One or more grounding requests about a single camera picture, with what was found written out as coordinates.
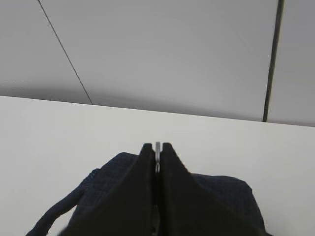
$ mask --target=metal piece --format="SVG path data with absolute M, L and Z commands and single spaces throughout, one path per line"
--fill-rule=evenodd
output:
M 156 174 L 159 173 L 159 169 L 160 169 L 160 142 L 156 142 Z

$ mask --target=plaid fabric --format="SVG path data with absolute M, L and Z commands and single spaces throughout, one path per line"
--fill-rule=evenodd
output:
M 75 205 L 77 205 L 77 208 L 69 224 L 88 211 L 93 210 L 124 178 L 136 158 L 137 155 L 122 152 L 102 168 L 93 170 L 76 189 L 52 206 L 27 236 L 46 235 L 53 222 Z M 265 232 L 259 207 L 252 194 L 252 189 L 246 182 L 228 176 L 191 175 L 202 188 L 211 193 L 226 208 Z

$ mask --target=drawstring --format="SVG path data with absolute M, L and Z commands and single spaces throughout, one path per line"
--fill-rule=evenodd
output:
M 92 180 L 95 178 L 98 171 L 99 169 L 93 170 L 77 188 L 46 211 L 46 213 L 40 218 L 34 228 L 26 234 L 26 236 L 46 236 L 55 220 L 70 211 L 79 203 L 84 193 L 91 186 Z

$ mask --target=navy bag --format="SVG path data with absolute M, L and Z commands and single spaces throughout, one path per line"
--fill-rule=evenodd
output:
M 162 152 L 144 144 L 93 170 L 26 236 L 47 235 L 74 206 L 59 236 L 270 236 L 246 182 L 188 172 L 170 143 Z

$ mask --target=white table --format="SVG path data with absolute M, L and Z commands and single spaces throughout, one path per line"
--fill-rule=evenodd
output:
M 192 173 L 246 181 L 267 232 L 314 235 L 313 127 L 0 96 L 0 131 L 0 235 L 25 235 L 91 170 L 155 141 Z

